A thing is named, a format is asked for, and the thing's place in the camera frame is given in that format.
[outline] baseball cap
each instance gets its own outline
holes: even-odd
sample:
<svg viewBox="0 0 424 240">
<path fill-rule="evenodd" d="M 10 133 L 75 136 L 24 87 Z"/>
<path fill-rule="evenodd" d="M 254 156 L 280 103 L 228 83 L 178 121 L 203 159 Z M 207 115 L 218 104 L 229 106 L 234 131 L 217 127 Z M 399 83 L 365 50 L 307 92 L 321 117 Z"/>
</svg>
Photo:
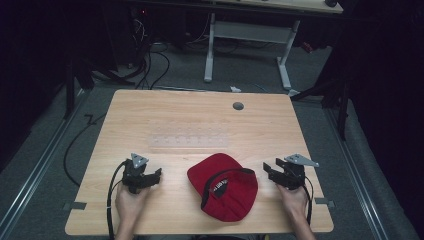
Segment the baseball cap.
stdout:
<svg viewBox="0 0 424 240">
<path fill-rule="evenodd" d="M 187 171 L 188 179 L 202 197 L 200 208 L 224 222 L 242 220 L 258 192 L 255 172 L 243 168 L 224 153 L 216 153 Z"/>
</svg>

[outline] black cable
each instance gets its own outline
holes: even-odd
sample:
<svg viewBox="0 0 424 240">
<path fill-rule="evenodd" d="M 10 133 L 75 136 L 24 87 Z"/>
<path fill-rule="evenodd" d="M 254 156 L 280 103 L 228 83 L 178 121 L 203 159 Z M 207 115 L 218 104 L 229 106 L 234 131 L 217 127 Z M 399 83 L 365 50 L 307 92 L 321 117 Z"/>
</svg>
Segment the black cable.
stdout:
<svg viewBox="0 0 424 240">
<path fill-rule="evenodd" d="M 309 184 L 311 185 L 311 195 L 309 195 L 309 191 L 306 188 L 306 185 L 303 185 L 303 189 L 305 189 L 306 192 L 306 196 L 308 197 L 308 214 L 306 216 L 306 220 L 308 221 L 308 224 L 311 225 L 311 216 L 312 216 L 312 200 L 314 198 L 314 186 L 312 185 L 311 180 L 309 180 L 309 178 L 305 177 L 308 181 Z"/>
<path fill-rule="evenodd" d="M 101 115 L 100 117 L 96 118 L 93 122 L 89 123 L 87 126 L 85 126 L 71 141 L 71 143 L 69 144 L 69 146 L 66 148 L 65 151 L 65 155 L 63 156 L 63 169 L 65 170 L 65 174 L 66 176 L 69 178 L 69 180 L 71 180 L 77 187 L 80 187 L 80 183 L 78 183 L 72 176 L 71 174 L 69 174 L 68 172 L 68 168 L 66 165 L 66 161 L 68 158 L 68 153 L 72 147 L 72 145 L 75 143 L 75 141 L 81 136 L 81 134 L 83 134 L 90 126 L 95 125 L 97 123 L 97 121 L 99 121 L 100 119 L 102 119 L 104 116 L 106 116 L 106 113 L 104 113 L 103 115 Z"/>
<path fill-rule="evenodd" d="M 144 73 L 143 78 L 137 83 L 137 85 L 135 86 L 135 89 L 138 89 L 140 87 L 141 83 L 143 83 L 143 85 L 141 86 L 141 89 L 143 89 L 144 81 L 146 81 L 146 83 L 147 83 L 147 75 L 149 75 L 150 69 L 151 69 L 151 66 L 152 66 L 152 57 L 150 56 L 150 50 L 151 50 L 151 46 L 149 47 L 149 50 L 147 51 L 147 57 L 149 59 L 149 66 L 147 68 L 147 72 Z"/>
<path fill-rule="evenodd" d="M 218 47 L 224 46 L 224 45 L 218 46 L 219 43 L 223 44 L 225 42 L 229 42 L 229 43 L 232 43 L 233 42 L 234 43 L 233 49 L 231 49 L 229 51 L 220 51 L 220 50 L 218 50 Z M 216 52 L 224 53 L 224 54 L 232 53 L 232 52 L 236 51 L 238 48 L 239 48 L 239 41 L 238 40 L 235 40 L 235 39 L 222 39 L 221 42 L 216 42 L 216 44 L 214 44 L 214 50 Z"/>
<path fill-rule="evenodd" d="M 107 226 L 109 229 L 109 238 L 110 240 L 115 239 L 115 234 L 113 232 L 113 223 L 112 223 L 112 192 L 113 189 L 115 188 L 115 186 L 113 186 L 113 183 L 115 182 L 115 177 L 116 174 L 118 173 L 119 169 L 121 169 L 122 166 L 124 166 L 126 163 L 126 161 L 122 162 L 121 164 L 119 164 L 119 166 L 116 168 L 115 172 L 113 173 L 113 177 L 110 181 L 110 185 L 109 185 L 109 191 L 107 193 L 107 201 L 106 201 L 106 217 L 107 217 Z"/>
<path fill-rule="evenodd" d="M 144 84 L 145 83 L 146 83 L 147 89 L 149 89 L 150 88 L 150 85 L 149 85 L 149 81 L 147 80 L 147 75 L 146 75 L 146 78 L 144 79 L 143 85 L 141 85 L 141 89 L 144 89 Z"/>
<path fill-rule="evenodd" d="M 165 76 L 165 74 L 168 72 L 168 70 L 169 70 L 169 66 L 171 65 L 171 62 L 169 61 L 169 58 L 167 57 L 167 56 L 165 56 L 164 54 L 162 54 L 162 53 L 160 53 L 160 52 L 155 52 L 156 54 L 159 54 L 159 55 L 161 55 L 162 57 L 164 57 L 165 59 L 166 59 L 166 61 L 167 61 L 167 63 L 168 63 L 168 65 L 166 66 L 166 69 L 165 69 L 165 71 L 162 73 L 162 75 L 160 75 L 160 77 L 158 77 L 153 83 L 152 83 L 152 85 L 150 86 L 150 90 L 152 90 L 153 89 L 153 86 L 163 77 L 163 76 Z"/>
<path fill-rule="evenodd" d="M 256 87 L 258 87 L 258 88 L 262 89 L 264 92 L 269 93 L 269 91 L 268 91 L 268 90 L 266 90 L 264 87 L 262 87 L 262 86 L 260 86 L 260 85 L 258 85 L 258 84 L 256 84 L 256 83 L 252 83 L 252 84 L 253 84 L 253 85 L 255 85 Z"/>
<path fill-rule="evenodd" d="M 119 180 L 119 181 L 118 181 L 115 185 L 113 185 L 112 192 L 113 192 L 113 190 L 115 190 L 115 187 L 116 187 L 116 186 L 118 186 L 118 184 L 119 184 L 120 182 L 122 182 L 122 179 L 121 179 L 121 180 Z"/>
<path fill-rule="evenodd" d="M 208 39 L 209 39 L 209 37 L 204 37 L 203 39 L 201 39 L 201 38 L 205 35 L 206 30 L 208 29 L 210 18 L 211 18 L 211 13 L 209 13 L 209 14 L 208 14 L 208 18 L 206 19 L 205 27 L 203 28 L 203 31 L 202 31 L 202 33 L 200 34 L 200 36 L 199 36 L 199 37 L 197 37 L 197 38 L 196 38 L 195 40 L 193 40 L 193 41 L 186 42 L 186 43 L 184 44 L 185 46 L 187 46 L 187 47 L 189 47 L 189 48 L 192 48 L 192 47 L 190 46 L 190 44 L 195 44 L 195 43 L 203 42 L 203 41 L 205 41 L 205 40 L 208 40 Z"/>
<path fill-rule="evenodd" d="M 186 47 L 188 47 L 188 48 L 191 48 L 191 49 L 194 49 L 194 50 L 203 50 L 203 49 L 206 49 L 206 48 L 208 48 L 208 43 L 203 43 L 205 40 L 208 40 L 207 38 L 206 39 L 204 39 L 203 41 L 198 41 L 198 42 L 195 42 L 195 43 L 190 43 L 190 44 L 185 44 L 184 46 L 186 46 Z M 202 47 L 193 47 L 192 45 L 202 45 Z"/>
<path fill-rule="evenodd" d="M 126 76 L 122 76 L 122 77 L 118 76 L 117 74 L 113 73 L 112 71 L 108 71 L 108 69 L 100 68 L 100 69 L 98 69 L 99 72 L 102 73 L 103 75 L 105 75 L 106 77 L 99 76 L 99 75 L 95 74 L 93 71 L 91 71 L 91 76 L 93 78 L 101 80 L 101 81 L 114 80 L 114 81 L 121 83 L 121 84 L 122 83 L 131 84 L 131 82 L 126 82 L 126 80 L 138 76 L 141 72 L 143 72 L 145 70 L 146 63 L 144 61 L 144 58 L 142 58 L 141 56 L 143 54 L 143 42 L 146 42 L 146 41 L 149 41 L 149 40 L 148 40 L 148 38 L 146 38 L 146 40 L 144 40 L 145 28 L 144 28 L 143 23 L 141 21 L 139 21 L 138 19 L 136 19 L 136 21 L 137 21 L 137 23 L 140 24 L 140 27 L 143 27 L 142 37 L 140 39 L 140 45 L 138 44 L 138 40 L 137 40 L 138 36 L 134 35 L 134 34 L 137 34 L 137 32 L 135 32 L 132 35 L 133 38 L 135 39 L 135 45 L 136 45 L 135 46 L 135 52 L 136 52 L 135 63 L 137 64 L 138 61 L 139 61 L 138 59 L 141 58 L 138 68 L 134 72 L 132 72 L 132 73 L 126 75 Z"/>
</svg>

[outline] table top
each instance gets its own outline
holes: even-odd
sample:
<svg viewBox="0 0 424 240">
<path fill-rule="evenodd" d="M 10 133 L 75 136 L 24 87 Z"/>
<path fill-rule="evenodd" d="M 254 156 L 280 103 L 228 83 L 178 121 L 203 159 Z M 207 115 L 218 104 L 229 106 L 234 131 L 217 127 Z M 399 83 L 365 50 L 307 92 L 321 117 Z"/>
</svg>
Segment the table top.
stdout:
<svg viewBox="0 0 424 240">
<path fill-rule="evenodd" d="M 329 7 L 324 0 L 214 0 L 220 3 L 244 4 L 259 7 L 284 8 L 322 13 L 343 13 L 339 3 L 335 7 Z"/>
<path fill-rule="evenodd" d="M 236 102 L 243 105 L 242 110 L 233 108 Z M 221 222 L 204 213 L 201 197 L 187 177 L 191 166 L 218 152 L 232 156 L 257 176 L 256 201 L 239 222 Z M 108 234 L 108 187 L 115 169 L 131 153 L 150 159 L 146 174 L 162 168 L 161 182 L 148 195 L 137 234 L 292 232 L 278 190 L 262 169 L 263 162 L 278 169 L 275 158 L 294 153 L 310 158 L 287 95 L 118 90 L 75 199 L 87 205 L 71 211 L 67 234 Z M 314 197 L 323 198 L 315 169 L 305 167 L 305 172 Z M 119 217 L 112 208 L 116 230 Z M 314 232 L 332 231 L 326 205 L 313 203 L 311 227 Z"/>
</svg>

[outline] equipment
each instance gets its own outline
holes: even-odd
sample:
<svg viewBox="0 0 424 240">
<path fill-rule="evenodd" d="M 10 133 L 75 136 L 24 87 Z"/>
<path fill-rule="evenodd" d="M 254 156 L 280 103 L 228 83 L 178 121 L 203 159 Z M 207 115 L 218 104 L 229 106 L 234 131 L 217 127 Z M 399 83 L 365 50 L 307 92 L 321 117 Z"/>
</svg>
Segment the equipment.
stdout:
<svg viewBox="0 0 424 240">
<path fill-rule="evenodd" d="M 147 162 L 149 159 L 144 158 L 135 153 L 131 153 L 131 159 L 127 159 L 116 168 L 115 173 L 113 174 L 112 180 L 110 181 L 109 191 L 107 195 L 107 224 L 109 228 L 109 238 L 111 240 L 115 239 L 115 235 L 113 232 L 113 224 L 112 224 L 112 192 L 115 186 L 113 183 L 115 182 L 116 174 L 122 166 L 125 166 L 124 174 L 122 176 L 122 184 L 128 186 L 128 190 L 133 194 L 140 193 L 141 189 L 151 187 L 155 184 L 159 184 L 160 175 L 162 174 L 162 168 L 156 170 L 155 173 L 145 175 L 144 170 L 146 169 Z"/>
<path fill-rule="evenodd" d="M 285 157 L 283 160 L 276 158 L 275 164 L 284 169 L 284 172 L 279 172 L 272 169 L 268 164 L 263 163 L 263 169 L 268 173 L 268 179 L 272 180 L 276 184 L 279 184 L 288 190 L 295 190 L 299 187 L 303 187 L 308 197 L 308 215 L 306 220 L 308 224 L 311 224 L 311 215 L 312 215 L 312 199 L 314 198 L 314 188 L 311 181 L 305 175 L 305 165 L 319 167 L 319 164 L 313 162 L 300 154 L 294 154 L 288 157 Z M 312 196 L 309 195 L 308 189 L 305 185 L 305 179 L 309 181 L 312 188 Z"/>
<path fill-rule="evenodd" d="M 162 168 L 156 170 L 155 173 L 145 175 L 147 162 L 149 159 L 131 153 L 132 160 L 125 161 L 125 170 L 122 176 L 122 183 L 128 186 L 130 193 L 138 194 L 141 189 L 159 184 Z"/>
</svg>

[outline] human arm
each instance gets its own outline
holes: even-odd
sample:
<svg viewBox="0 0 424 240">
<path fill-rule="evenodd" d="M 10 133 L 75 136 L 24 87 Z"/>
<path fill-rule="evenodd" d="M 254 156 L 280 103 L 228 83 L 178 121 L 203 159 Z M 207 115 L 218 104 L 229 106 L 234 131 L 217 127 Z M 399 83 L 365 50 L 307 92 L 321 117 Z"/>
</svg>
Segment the human arm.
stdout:
<svg viewBox="0 0 424 240">
<path fill-rule="evenodd" d="M 298 240 L 315 240 L 315 235 L 306 220 L 306 205 L 308 198 L 303 188 L 288 190 L 277 184 L 283 201 L 283 207 L 292 224 Z"/>
<path fill-rule="evenodd" d="M 144 208 L 146 196 L 150 188 L 144 188 L 139 194 L 132 194 L 128 187 L 118 184 L 115 205 L 120 218 L 116 240 L 129 240 L 133 238 L 134 227 Z"/>
</svg>

